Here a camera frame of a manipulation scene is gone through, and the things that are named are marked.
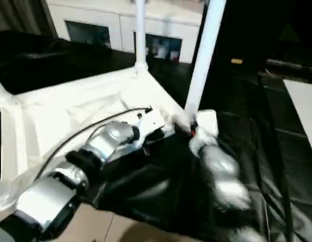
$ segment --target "black surface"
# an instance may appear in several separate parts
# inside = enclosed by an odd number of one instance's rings
[[[26,222],[14,214],[1,221],[0,228],[8,233],[14,242],[31,242],[39,235],[36,223]]]
[[[261,75],[312,84],[312,46],[276,41],[261,67]]]
[[[90,184],[94,183],[97,171],[101,168],[101,161],[91,151],[80,149],[66,154],[66,160],[81,169]]]
[[[134,60],[132,54],[88,45],[0,34],[0,81],[14,94],[119,70],[132,66]],[[183,106],[190,83],[189,65],[158,59],[148,64],[151,74]],[[312,150],[289,94],[281,80],[230,69],[226,65],[211,70],[201,108],[217,111],[219,138],[242,167],[241,179],[253,199],[254,215],[245,216],[244,221],[235,216],[231,220],[252,224],[269,241],[312,242]],[[185,139],[163,142],[150,148],[153,155],[148,159],[137,157],[137,162],[121,169],[114,163],[112,175],[104,174],[108,186],[91,191],[98,199],[90,203],[168,231],[217,239],[213,236],[221,235],[226,224],[220,216],[212,216],[211,203],[207,203],[211,195],[204,192],[210,189],[204,186],[201,164],[189,159]],[[145,201],[136,197],[164,181],[169,186],[161,196]]]

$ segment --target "black cloth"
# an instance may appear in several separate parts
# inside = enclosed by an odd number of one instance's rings
[[[0,81],[14,94],[119,70],[134,61],[132,54],[102,47],[0,34]],[[150,73],[183,106],[189,65],[158,59],[148,64]],[[216,68],[201,108],[217,111],[219,140],[242,168],[254,213],[217,214],[205,183],[210,174],[191,157],[188,138],[180,132],[148,146],[149,157],[138,152],[129,162],[124,157],[111,163],[87,202],[204,240],[224,241],[225,228],[244,223],[268,241],[312,242],[312,149],[282,80]]]

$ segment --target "white panel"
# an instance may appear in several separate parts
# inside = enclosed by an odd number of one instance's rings
[[[131,0],[46,0],[48,5],[77,9],[96,10],[134,17],[135,4]],[[202,20],[203,5],[199,0],[148,0],[146,17],[154,20],[166,20],[179,24],[199,26]]]
[[[135,52],[135,18],[120,16],[122,49],[125,52]],[[191,63],[197,41],[199,27],[175,24],[164,21],[146,19],[146,33],[182,39],[179,61]]]
[[[122,50],[119,15],[53,5],[49,6],[49,11],[60,38],[70,40],[65,20],[99,25],[109,28],[111,48]]]
[[[42,157],[72,130],[67,110],[59,106],[33,105],[23,112],[29,148],[27,149],[28,156],[37,159]]]
[[[312,147],[312,85],[284,80]]]
[[[20,105],[7,103],[1,112],[1,179],[12,181],[28,169],[24,122]]]

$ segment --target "white frame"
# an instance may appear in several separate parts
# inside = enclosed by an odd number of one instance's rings
[[[71,40],[65,21],[103,26],[109,29],[111,48],[122,51],[119,15],[54,5],[49,11],[60,38]]]
[[[134,22],[134,17],[120,16],[122,49],[125,52],[135,52],[134,31],[136,30],[136,25]],[[199,31],[198,26],[152,19],[145,19],[145,24],[147,34],[181,39],[179,62],[192,62]]]
[[[208,7],[208,17],[205,21],[200,50],[185,107],[185,112],[188,115],[193,115],[198,110],[223,16],[225,2],[226,0],[211,0]],[[38,126],[34,120],[31,117],[25,116],[24,109],[27,107],[29,108],[34,105],[37,105],[37,107],[40,105],[55,105],[66,108],[88,100],[95,100],[97,97],[108,97],[111,92],[114,95],[118,95],[117,97],[126,104],[127,108],[151,105],[165,112],[168,118],[165,128],[169,131],[172,131],[171,117],[174,115],[184,116],[183,109],[148,72],[145,55],[145,0],[136,0],[136,13],[137,61],[134,67],[19,95],[10,94],[0,83],[3,180],[13,180],[16,176],[31,167],[29,154],[36,155],[40,150],[40,146],[47,146],[47,144],[41,144],[40,142],[52,143],[51,130],[48,128],[37,130],[36,128]],[[59,119],[59,116],[52,115],[51,118]],[[44,124],[49,124],[49,120],[45,119]],[[76,130],[71,130],[69,135],[73,134]],[[54,127],[54,131],[65,132],[62,127]],[[45,134],[40,142],[37,140],[36,132]],[[52,147],[46,155],[43,157],[40,156],[42,161],[54,149],[55,147]]]

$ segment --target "white tube structure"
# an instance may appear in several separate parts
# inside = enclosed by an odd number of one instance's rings
[[[0,103],[6,103],[12,99],[12,94],[10,94],[0,82]]]
[[[148,69],[146,62],[145,0],[136,0],[136,65],[137,72]]]
[[[209,2],[201,43],[185,105],[185,112],[190,118],[195,115],[200,106],[225,4],[226,0],[210,0]]]

